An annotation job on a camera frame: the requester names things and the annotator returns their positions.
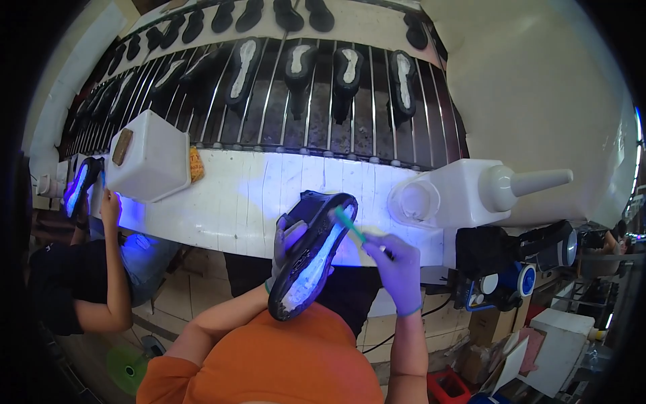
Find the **metal rack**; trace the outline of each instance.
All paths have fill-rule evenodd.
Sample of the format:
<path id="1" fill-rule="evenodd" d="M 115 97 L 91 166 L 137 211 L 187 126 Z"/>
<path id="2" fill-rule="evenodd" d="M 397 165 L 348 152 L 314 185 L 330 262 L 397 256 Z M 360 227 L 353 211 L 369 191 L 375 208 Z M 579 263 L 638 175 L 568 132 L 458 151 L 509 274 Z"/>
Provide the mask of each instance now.
<path id="1" fill-rule="evenodd" d="M 214 71 L 213 95 L 208 106 L 196 112 L 193 101 L 176 89 L 165 119 L 190 134 L 198 148 L 230 148 L 258 152 L 315 154 L 325 157 L 366 160 L 377 164 L 431 170 L 461 157 L 464 133 L 458 132 L 458 117 L 448 93 L 446 76 L 438 67 L 415 59 L 417 77 L 413 83 L 415 116 L 392 131 L 393 110 L 388 58 L 390 51 L 366 45 L 321 39 L 264 38 L 262 53 L 253 76 L 252 95 L 247 99 L 244 119 L 227 113 L 224 88 L 231 80 L 231 54 Z M 290 95 L 284 83 L 286 51 L 298 44 L 319 49 L 312 82 L 306 89 L 304 119 L 294 120 L 289 113 Z M 234 43 L 219 43 L 191 48 L 145 62 L 118 77 L 136 70 L 138 82 L 130 96 L 119 126 L 105 118 L 91 122 L 83 130 L 74 129 L 74 140 L 63 156 L 76 153 L 106 153 L 109 142 L 127 122 L 150 107 L 149 91 L 168 64 L 188 59 L 190 67 L 200 56 L 216 47 L 233 49 Z M 351 104 L 348 119 L 333 123 L 332 83 L 334 51 L 352 47 L 364 56 L 360 88 Z"/>

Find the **green fan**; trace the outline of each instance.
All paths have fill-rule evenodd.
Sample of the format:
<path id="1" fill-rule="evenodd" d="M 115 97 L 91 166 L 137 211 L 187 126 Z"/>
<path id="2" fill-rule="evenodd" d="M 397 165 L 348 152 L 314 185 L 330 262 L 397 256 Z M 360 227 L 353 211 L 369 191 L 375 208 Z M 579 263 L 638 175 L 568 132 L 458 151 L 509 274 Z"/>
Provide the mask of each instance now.
<path id="1" fill-rule="evenodd" d="M 127 394 L 135 396 L 146 375 L 148 357 L 127 345 L 115 346 L 108 351 L 107 368 L 110 378 Z"/>

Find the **blue jeans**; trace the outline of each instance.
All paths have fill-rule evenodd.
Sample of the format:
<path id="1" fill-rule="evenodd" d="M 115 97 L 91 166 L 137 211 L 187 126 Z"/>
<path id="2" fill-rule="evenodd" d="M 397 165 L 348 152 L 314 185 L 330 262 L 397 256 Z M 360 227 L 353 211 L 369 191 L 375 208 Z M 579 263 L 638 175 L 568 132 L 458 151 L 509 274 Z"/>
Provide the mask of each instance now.
<path id="1" fill-rule="evenodd" d="M 89 219 L 90 240 L 105 239 L 103 222 L 96 217 Z M 120 246 L 121 262 L 132 283 L 132 307 L 141 306 L 154 296 L 180 247 L 178 242 L 142 233 L 126 238 Z"/>

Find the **gloved hand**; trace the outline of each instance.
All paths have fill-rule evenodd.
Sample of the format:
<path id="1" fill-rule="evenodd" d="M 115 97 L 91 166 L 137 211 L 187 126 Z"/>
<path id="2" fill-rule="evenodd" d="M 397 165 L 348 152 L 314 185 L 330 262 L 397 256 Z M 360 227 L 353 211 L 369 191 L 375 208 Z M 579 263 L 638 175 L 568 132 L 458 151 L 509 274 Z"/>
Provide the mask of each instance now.
<path id="1" fill-rule="evenodd" d="M 276 278 L 280 275 L 280 270 L 285 264 L 285 254 L 307 231 L 307 224 L 301 220 L 285 230 L 287 222 L 284 218 L 280 218 L 276 223 L 276 235 L 274 236 L 274 258 L 271 260 L 271 278 L 265 281 L 265 289 L 267 293 L 271 292 L 271 288 L 276 282 Z"/>
<path id="2" fill-rule="evenodd" d="M 364 235 L 367 241 L 362 247 L 377 263 L 381 283 L 393 298 L 397 315 L 415 313 L 422 307 L 419 250 L 392 234 Z M 392 260 L 379 249 L 381 246 L 392 253 Z"/>

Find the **brush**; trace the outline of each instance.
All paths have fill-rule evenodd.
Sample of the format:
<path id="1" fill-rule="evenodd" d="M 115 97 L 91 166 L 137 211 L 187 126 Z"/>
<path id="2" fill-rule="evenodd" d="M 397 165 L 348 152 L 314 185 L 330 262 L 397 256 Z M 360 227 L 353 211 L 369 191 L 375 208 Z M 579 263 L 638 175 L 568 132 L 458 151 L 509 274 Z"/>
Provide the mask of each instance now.
<path id="1" fill-rule="evenodd" d="M 352 220 L 343 212 L 343 208 L 341 208 L 341 206 L 331 209 L 328 215 L 332 220 L 336 220 L 342 226 L 352 230 L 362 243 L 366 242 L 366 236 L 357 229 L 354 223 L 352 223 Z"/>

